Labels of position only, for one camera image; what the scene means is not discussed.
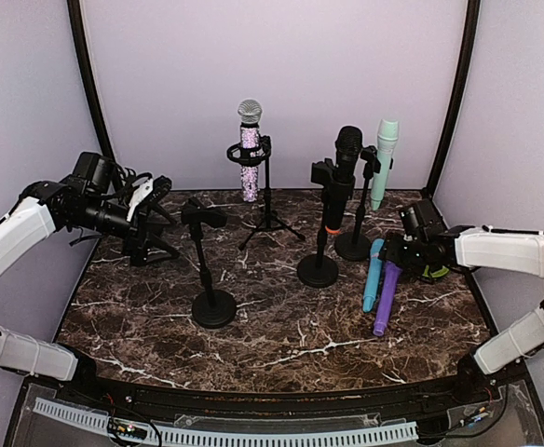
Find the right black frame post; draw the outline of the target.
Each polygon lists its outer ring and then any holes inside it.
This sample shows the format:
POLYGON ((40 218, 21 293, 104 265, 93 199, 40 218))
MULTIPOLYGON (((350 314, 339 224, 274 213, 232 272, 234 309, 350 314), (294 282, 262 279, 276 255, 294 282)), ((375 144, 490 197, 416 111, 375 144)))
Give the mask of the right black frame post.
POLYGON ((429 171, 428 181, 426 186, 422 189, 422 195, 425 198, 432 199, 437 192, 451 143, 455 135, 456 123, 459 117, 462 101, 464 99, 469 76, 472 53, 479 24, 481 3, 482 2, 480 0, 467 1, 463 32, 460 41, 451 95, 443 121, 441 136, 437 144, 431 169, 429 171))

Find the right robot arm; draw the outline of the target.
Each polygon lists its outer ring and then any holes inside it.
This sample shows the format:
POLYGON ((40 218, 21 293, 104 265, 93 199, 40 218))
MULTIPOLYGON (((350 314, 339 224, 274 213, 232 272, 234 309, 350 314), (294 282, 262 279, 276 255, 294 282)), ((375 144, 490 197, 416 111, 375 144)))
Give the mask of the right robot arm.
POLYGON ((402 230, 387 234, 379 251, 387 289, 395 287, 400 273, 421 277, 446 267, 476 277, 482 292, 489 282, 503 280, 492 289, 518 307, 499 322, 496 334, 457 363, 449 395, 468 404, 486 381, 544 349, 544 230, 449 226, 427 199, 401 208, 399 217, 402 230))

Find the green circuit board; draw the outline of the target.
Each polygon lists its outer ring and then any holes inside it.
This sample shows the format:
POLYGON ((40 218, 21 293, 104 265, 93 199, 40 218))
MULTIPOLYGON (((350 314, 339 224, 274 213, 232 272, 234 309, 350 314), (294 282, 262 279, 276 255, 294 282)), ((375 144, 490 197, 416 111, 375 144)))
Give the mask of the green circuit board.
POLYGON ((145 440, 148 432, 130 421, 110 418, 107 422, 107 432, 116 439, 145 440))

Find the lime green bowl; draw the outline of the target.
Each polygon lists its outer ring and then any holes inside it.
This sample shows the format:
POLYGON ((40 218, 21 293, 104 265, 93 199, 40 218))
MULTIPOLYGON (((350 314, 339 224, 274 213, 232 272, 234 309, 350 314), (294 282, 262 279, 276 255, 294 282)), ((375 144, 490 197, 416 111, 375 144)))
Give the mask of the lime green bowl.
POLYGON ((450 269, 444 265, 427 264, 420 278, 426 283, 433 284, 445 278, 449 273, 450 269))

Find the black frame post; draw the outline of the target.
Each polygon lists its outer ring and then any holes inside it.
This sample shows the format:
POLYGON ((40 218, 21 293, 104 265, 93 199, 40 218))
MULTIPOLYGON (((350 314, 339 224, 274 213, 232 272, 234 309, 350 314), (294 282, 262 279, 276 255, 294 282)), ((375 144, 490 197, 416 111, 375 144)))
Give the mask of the black frame post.
POLYGON ((88 40, 82 13, 82 2, 79 0, 67 0, 66 6, 71 35, 75 47, 78 71, 80 73, 82 86, 85 92, 87 106, 98 141, 100 153, 102 156, 109 158, 111 161, 115 161, 116 156, 103 116, 102 104, 99 98, 99 92, 90 59, 88 40))
POLYGON ((459 117, 462 101, 464 99, 469 76, 472 53, 479 24, 481 3, 482 2, 480 0, 467 1, 463 32, 460 41, 451 95, 443 121, 441 136, 437 144, 431 169, 429 171, 428 181, 426 186, 422 189, 422 195, 425 198, 432 199, 437 192, 451 143, 455 135, 456 123, 459 117))

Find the black tripod shock-mount stand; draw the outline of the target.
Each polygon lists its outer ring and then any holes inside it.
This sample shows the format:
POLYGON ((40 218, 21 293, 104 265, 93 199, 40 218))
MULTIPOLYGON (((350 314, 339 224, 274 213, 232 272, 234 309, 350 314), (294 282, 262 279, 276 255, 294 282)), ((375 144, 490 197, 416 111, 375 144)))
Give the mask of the black tripod shock-mount stand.
POLYGON ((244 148, 241 143, 236 143, 226 150, 226 157, 233 163, 243 168, 255 168, 265 163, 265 188, 264 188, 264 214, 262 220, 252 229, 246 239, 238 245, 238 249, 246 249, 249 241, 256 233, 272 233, 287 230, 293 233, 301 241, 306 237, 283 222, 278 213, 272 210, 272 189, 270 187, 269 159, 272 154, 271 138, 267 135, 261 136, 259 144, 254 148, 244 148))

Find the purple microphone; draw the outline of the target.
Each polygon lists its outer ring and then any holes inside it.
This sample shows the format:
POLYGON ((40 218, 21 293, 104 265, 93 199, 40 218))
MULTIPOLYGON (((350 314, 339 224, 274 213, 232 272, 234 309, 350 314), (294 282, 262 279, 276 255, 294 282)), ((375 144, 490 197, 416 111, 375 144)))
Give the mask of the purple microphone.
POLYGON ((381 337, 386 331, 400 275, 401 268, 398 265, 391 261, 385 262, 384 281, 373 328, 375 336, 381 337))

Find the silver glitter microphone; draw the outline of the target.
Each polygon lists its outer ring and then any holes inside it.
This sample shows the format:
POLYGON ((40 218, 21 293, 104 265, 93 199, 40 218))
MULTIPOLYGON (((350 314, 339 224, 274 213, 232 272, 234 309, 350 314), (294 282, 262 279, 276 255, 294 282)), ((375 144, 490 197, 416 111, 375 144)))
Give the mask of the silver glitter microphone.
MULTIPOLYGON (((259 156, 260 132, 259 122, 262 115, 261 104, 254 99, 243 100, 238 106, 240 117, 240 147, 249 150, 249 156, 259 156)), ((257 200, 258 186, 257 166, 242 166, 240 170, 243 200, 248 203, 257 200)))

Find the black round-base stand clamp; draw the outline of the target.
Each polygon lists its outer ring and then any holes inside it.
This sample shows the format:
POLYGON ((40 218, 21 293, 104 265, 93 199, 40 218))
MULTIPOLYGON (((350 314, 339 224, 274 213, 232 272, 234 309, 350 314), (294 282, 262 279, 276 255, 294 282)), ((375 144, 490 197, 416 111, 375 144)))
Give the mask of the black round-base stand clamp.
POLYGON ((321 185, 322 216, 313 254, 305 256, 297 265, 299 280, 308 287, 324 289, 338 279, 335 260, 325 254, 328 235, 340 233, 347 202, 352 197, 354 176, 345 176, 330 158, 312 164, 311 182, 321 185))

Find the mint green microphone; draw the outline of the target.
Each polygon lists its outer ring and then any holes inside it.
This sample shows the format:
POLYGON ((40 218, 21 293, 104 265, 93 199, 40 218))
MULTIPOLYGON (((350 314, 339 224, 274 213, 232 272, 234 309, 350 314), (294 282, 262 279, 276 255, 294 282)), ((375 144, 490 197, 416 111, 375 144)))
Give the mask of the mint green microphone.
POLYGON ((380 170, 374 175, 371 206, 373 211, 379 210, 384 199, 388 176, 393 165, 393 155, 399 139, 399 122, 396 120, 382 119, 379 123, 376 149, 377 161, 380 163, 380 170))

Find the blue microphone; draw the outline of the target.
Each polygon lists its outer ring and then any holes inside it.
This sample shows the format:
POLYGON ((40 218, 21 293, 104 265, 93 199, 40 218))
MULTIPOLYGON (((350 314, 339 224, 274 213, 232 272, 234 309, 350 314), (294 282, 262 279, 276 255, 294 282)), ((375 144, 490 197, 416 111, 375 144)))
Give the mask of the blue microphone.
POLYGON ((383 261, 379 257, 383 246, 384 239, 377 238, 373 241, 370 248, 370 262, 362 300, 362 310, 364 313, 369 313, 374 308, 383 270, 383 261))

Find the left black frame post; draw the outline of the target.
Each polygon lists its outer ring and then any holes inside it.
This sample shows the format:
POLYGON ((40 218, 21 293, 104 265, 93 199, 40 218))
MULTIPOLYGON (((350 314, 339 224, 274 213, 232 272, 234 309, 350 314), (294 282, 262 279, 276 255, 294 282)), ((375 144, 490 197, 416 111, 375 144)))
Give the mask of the left black frame post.
POLYGON ((79 0, 67 0, 66 6, 71 35, 75 47, 78 71, 80 73, 82 86, 85 92, 87 106, 98 141, 100 153, 102 156, 109 158, 111 161, 115 161, 116 156, 103 116, 102 104, 99 98, 99 92, 90 59, 88 40, 82 13, 82 2, 79 0))

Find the black round-base stand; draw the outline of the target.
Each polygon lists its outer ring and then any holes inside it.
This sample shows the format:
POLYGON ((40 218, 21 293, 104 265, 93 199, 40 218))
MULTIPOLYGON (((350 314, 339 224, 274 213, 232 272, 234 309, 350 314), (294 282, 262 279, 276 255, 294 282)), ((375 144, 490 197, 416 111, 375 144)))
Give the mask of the black round-base stand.
POLYGON ((377 149, 370 145, 364 147, 360 152, 360 158, 365 161, 363 169, 363 187, 360 196, 360 203, 355 214, 355 224, 352 231, 339 235, 334 242, 335 252, 343 259, 350 262, 364 261, 369 257, 371 241, 361 233, 361 227, 366 211, 365 200, 368 195, 372 178, 380 170, 380 163, 377 161, 377 149))
POLYGON ((142 207, 136 224, 136 234, 129 244, 131 266, 147 266, 179 258, 179 251, 162 238, 164 231, 176 226, 177 221, 161 205, 142 207))
POLYGON ((190 238, 197 251, 199 277, 204 291, 192 303, 192 318, 200 327, 215 330, 228 325, 235 317, 237 303, 234 296, 213 288, 211 271, 207 266, 203 250, 203 229, 223 228, 227 223, 226 214, 218 208, 205 207, 196 197, 190 197, 182 207, 182 223, 188 226, 190 238))

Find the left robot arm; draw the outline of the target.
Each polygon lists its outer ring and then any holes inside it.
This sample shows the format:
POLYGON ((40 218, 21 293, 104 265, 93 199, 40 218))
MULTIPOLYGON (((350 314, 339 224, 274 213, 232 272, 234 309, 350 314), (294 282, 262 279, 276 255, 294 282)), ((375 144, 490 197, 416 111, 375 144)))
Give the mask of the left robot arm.
MULTIPOLYGON (((133 266, 178 258, 179 252, 160 236, 164 225, 175 223, 160 205, 171 187, 166 176, 136 173, 106 156, 81 153, 71 174, 58 182, 28 185, 0 219, 0 277, 62 229, 120 238, 133 266), (164 224, 151 221, 151 212, 163 217, 164 224)), ((105 398, 104 383, 88 372, 93 366, 92 359, 72 348, 0 326, 0 368, 69 382, 70 392, 86 406, 105 398)))

